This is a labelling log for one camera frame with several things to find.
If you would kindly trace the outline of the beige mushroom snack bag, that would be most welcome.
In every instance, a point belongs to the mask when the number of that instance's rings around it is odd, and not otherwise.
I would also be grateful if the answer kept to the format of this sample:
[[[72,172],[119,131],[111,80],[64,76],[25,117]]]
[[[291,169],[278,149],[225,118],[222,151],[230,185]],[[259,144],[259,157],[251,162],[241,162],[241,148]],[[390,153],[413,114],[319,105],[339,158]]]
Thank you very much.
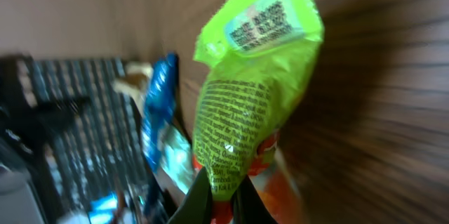
[[[132,98],[140,115],[144,114],[145,96],[153,73],[149,62],[129,62],[125,66],[125,75],[116,78],[112,84],[115,92]]]

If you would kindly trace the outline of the green gummy candy bag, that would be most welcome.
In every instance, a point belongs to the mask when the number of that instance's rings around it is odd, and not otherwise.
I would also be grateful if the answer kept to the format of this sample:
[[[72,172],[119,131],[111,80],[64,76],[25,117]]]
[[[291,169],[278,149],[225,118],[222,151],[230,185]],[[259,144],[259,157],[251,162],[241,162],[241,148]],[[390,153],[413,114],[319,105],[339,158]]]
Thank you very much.
[[[194,161],[208,174],[214,223],[232,219],[238,186],[271,164],[323,34],[314,0],[226,0],[202,28],[194,58],[209,73],[196,107]]]

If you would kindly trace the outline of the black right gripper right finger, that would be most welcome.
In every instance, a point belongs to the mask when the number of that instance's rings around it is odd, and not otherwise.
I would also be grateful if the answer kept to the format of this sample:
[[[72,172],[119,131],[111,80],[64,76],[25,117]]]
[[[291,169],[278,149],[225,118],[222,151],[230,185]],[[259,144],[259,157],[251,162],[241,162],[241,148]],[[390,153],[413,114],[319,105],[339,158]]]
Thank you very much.
[[[277,224],[248,176],[238,186],[231,203],[235,224]]]

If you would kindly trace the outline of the teal snack packet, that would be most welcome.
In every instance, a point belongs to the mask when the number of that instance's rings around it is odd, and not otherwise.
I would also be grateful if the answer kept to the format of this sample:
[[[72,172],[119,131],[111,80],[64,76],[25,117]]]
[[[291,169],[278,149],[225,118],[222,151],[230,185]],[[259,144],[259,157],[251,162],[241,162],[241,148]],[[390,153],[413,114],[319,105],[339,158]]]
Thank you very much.
[[[174,126],[169,126],[163,135],[160,166],[174,184],[187,194],[194,182],[192,149],[188,140]]]

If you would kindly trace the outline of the blue cookie packet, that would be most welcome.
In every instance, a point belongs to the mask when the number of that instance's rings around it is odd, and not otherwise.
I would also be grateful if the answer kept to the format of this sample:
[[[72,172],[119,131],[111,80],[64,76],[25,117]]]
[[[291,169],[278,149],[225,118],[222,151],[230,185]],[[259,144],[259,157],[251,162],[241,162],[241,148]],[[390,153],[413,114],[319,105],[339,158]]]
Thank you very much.
[[[164,138],[176,108],[177,55],[168,53],[154,64],[147,85],[141,120],[142,152],[150,169],[156,172],[164,148]]]

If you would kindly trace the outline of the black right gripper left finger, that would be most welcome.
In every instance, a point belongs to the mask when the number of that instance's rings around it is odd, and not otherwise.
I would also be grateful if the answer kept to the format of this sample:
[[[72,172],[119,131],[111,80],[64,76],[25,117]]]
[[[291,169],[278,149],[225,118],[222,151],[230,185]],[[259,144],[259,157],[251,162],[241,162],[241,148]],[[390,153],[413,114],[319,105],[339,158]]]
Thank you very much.
[[[203,167],[168,224],[210,224],[213,197],[208,174]]]

